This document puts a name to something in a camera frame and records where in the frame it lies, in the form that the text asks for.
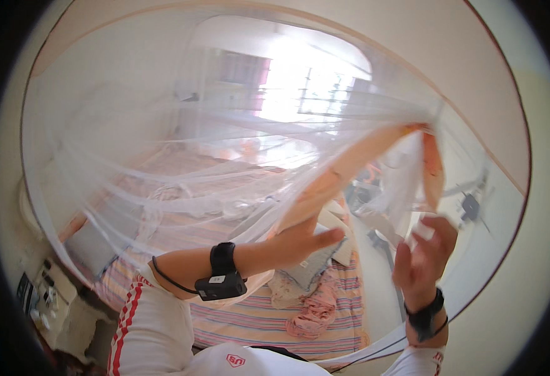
white shirt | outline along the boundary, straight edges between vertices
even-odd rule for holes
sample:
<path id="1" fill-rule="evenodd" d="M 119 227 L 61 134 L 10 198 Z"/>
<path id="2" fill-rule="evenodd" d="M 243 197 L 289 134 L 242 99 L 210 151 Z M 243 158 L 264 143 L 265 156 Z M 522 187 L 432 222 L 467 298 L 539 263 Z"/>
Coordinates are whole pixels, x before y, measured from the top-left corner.
<path id="1" fill-rule="evenodd" d="M 222 343 L 191 352 L 194 343 L 189 304 L 162 288 L 144 265 L 133 278 L 127 303 L 112 339 L 108 374 L 170 376 L 320 376 L 318 365 L 271 350 Z M 383 376 L 428 375 L 440 372 L 444 348 L 407 348 Z"/>

hand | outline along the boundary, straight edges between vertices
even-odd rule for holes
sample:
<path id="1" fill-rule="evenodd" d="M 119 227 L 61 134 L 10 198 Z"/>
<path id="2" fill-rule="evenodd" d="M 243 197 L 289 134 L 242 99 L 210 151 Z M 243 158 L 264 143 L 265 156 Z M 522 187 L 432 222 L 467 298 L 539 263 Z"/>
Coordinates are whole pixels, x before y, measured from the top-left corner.
<path id="1" fill-rule="evenodd" d="M 298 265 L 311 253 L 336 244 L 344 238 L 342 229 L 331 229 L 314 235 L 316 222 L 315 215 L 266 241 L 269 252 L 274 256 L 273 269 Z"/>
<path id="2" fill-rule="evenodd" d="M 405 242 L 400 243 L 392 271 L 392 281 L 402 290 L 411 311 L 418 311 L 434 300 L 436 282 L 444 273 L 459 234 L 444 217 L 424 217 L 421 223 L 434 229 L 434 235 L 427 241 L 412 233 L 417 241 L 413 253 Z"/>

floor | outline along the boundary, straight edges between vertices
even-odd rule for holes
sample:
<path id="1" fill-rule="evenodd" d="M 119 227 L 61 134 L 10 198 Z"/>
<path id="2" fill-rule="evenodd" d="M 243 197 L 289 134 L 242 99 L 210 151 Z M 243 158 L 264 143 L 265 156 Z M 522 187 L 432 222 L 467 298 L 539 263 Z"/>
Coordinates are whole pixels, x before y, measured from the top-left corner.
<path id="1" fill-rule="evenodd" d="M 374 248 L 367 237 L 369 229 L 351 215 L 361 258 L 365 286 L 365 307 L 371 343 L 402 324 L 397 291 L 392 283 L 389 257 L 380 247 Z"/>

mosquito net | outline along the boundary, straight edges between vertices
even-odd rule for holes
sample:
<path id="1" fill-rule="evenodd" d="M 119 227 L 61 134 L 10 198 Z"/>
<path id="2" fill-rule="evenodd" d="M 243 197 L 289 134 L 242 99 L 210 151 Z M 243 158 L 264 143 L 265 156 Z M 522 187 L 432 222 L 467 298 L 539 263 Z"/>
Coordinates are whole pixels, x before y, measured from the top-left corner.
<path id="1" fill-rule="evenodd" d="M 345 229 L 342 244 L 250 278 L 242 297 L 194 301 L 192 313 L 199 347 L 345 356 L 333 367 L 383 336 L 370 338 L 364 318 L 363 276 L 377 273 L 362 252 L 385 255 L 376 262 L 389 275 L 421 213 L 481 218 L 481 144 L 373 45 L 270 8 L 93 7 L 72 4 L 37 57 L 23 160 L 56 254 L 113 309 L 153 255 L 263 241 L 319 214 L 320 226 Z M 327 315 L 312 320 L 307 301 L 328 283 L 334 303 L 313 301 Z M 404 319 L 401 298 L 390 330 Z"/>

black cable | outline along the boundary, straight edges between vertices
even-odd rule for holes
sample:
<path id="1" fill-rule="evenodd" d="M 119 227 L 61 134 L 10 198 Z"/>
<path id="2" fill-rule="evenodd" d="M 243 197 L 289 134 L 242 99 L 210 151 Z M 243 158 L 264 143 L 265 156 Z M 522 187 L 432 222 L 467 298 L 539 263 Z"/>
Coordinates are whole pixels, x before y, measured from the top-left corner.
<path id="1" fill-rule="evenodd" d="M 158 268 L 158 265 L 156 264 L 156 256 L 152 256 L 152 265 L 154 266 L 154 270 L 157 271 L 158 274 L 160 274 L 162 276 L 162 278 L 166 279 L 171 284 L 177 286 L 178 288 L 180 288 L 181 290 L 183 290 L 185 292 L 189 292 L 190 294 L 195 294 L 195 295 L 198 294 L 198 292 L 196 290 L 191 290 L 191 289 L 188 289 L 187 287 L 181 286 L 179 283 L 173 281 L 166 274 L 161 272 L 160 269 Z"/>
<path id="2" fill-rule="evenodd" d="M 348 366 L 351 366 L 351 365 L 355 364 L 356 362 L 360 362 L 361 360 L 363 360 L 363 359 L 365 359 L 365 358 L 368 358 L 368 357 L 373 356 L 373 355 L 375 355 L 375 354 L 377 354 L 377 353 L 380 353 L 380 352 L 384 351 L 385 349 L 390 348 L 391 346 L 396 345 L 398 342 L 402 341 L 402 340 L 405 339 L 405 338 L 406 338 L 406 336 L 400 338 L 400 339 L 399 339 L 398 341 L 396 341 L 396 342 L 390 343 L 388 346 L 386 346 L 386 347 L 384 347 L 384 348 L 382 348 L 382 349 L 379 349 L 379 350 L 377 350 L 376 352 L 372 352 L 372 353 L 370 353 L 369 355 L 366 355 L 366 356 L 363 356 L 363 357 L 361 357 L 361 358 L 358 358 L 357 360 L 354 360 L 354 361 L 348 363 L 347 365 L 345 365 L 345 366 L 343 366 L 343 367 L 340 367 L 340 368 L 338 368 L 338 369 L 335 370 L 335 371 L 332 371 L 331 373 L 341 371 L 341 370 L 343 370 L 344 368 L 346 368 L 346 367 L 348 367 Z"/>

